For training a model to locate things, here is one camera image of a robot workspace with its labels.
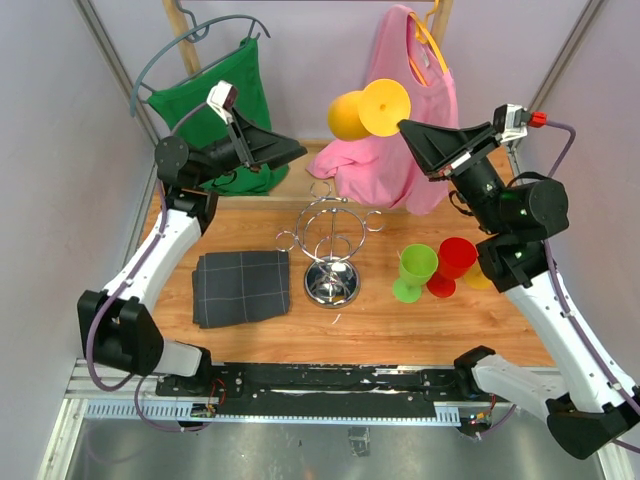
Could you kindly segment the yellow wine glass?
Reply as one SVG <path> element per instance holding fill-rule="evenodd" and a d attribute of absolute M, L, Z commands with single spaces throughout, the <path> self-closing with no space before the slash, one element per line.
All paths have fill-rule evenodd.
<path fill-rule="evenodd" d="M 398 124 L 408 120 L 410 114 L 411 100 L 406 89 L 395 80 L 382 78 L 362 90 L 335 98 L 328 109 L 327 123 L 339 140 L 385 138 L 398 133 Z"/>
<path fill-rule="evenodd" d="M 482 269 L 478 265 L 474 265 L 463 276 L 465 284 L 475 290 L 486 290 L 493 286 L 490 279 L 488 279 Z"/>

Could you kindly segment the red wine glass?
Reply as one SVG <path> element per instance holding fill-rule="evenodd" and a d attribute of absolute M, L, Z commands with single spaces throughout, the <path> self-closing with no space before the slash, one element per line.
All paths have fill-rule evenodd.
<path fill-rule="evenodd" d="M 437 256 L 437 270 L 426 287 L 435 297 L 448 298 L 456 291 L 456 281 L 475 264 L 477 249 L 465 238 L 450 237 L 440 244 Z"/>

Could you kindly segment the green wine glass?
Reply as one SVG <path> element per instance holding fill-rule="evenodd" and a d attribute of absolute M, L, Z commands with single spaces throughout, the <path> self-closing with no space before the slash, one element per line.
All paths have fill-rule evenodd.
<path fill-rule="evenodd" d="M 423 287 L 437 271 L 437 252 L 425 244 L 407 246 L 400 254 L 399 277 L 394 281 L 394 297 L 402 303 L 414 303 L 422 295 Z"/>

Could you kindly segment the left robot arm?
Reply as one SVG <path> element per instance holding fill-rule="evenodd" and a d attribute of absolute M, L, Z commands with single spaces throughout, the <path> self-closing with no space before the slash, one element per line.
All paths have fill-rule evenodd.
<path fill-rule="evenodd" d="M 177 134 L 158 142 L 154 160 L 161 212 L 151 233 L 111 281 L 99 291 L 85 291 L 78 300 L 88 373 L 103 391 L 110 387 L 98 375 L 99 366 L 128 378 L 179 376 L 181 386 L 195 396 L 213 386 L 210 352 L 165 338 L 152 318 L 172 272 L 215 216 L 218 196 L 201 186 L 238 168 L 276 170 L 307 153 L 298 140 L 255 125 L 235 108 L 224 117 L 226 136 L 205 147 Z"/>

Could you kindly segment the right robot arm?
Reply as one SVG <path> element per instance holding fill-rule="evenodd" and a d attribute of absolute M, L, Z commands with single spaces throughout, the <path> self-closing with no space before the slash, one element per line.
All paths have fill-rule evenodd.
<path fill-rule="evenodd" d="M 564 185 L 537 172 L 504 182 L 488 159 L 527 124 L 501 118 L 456 130 L 402 120 L 398 128 L 424 175 L 451 181 L 487 234 L 476 246 L 482 273 L 527 318 L 561 374 L 546 381 L 479 346 L 455 360 L 455 392 L 466 400 L 495 394 L 521 407 L 569 455 L 586 459 L 638 425 L 639 385 L 607 354 L 552 257 L 549 239 L 569 226 Z"/>

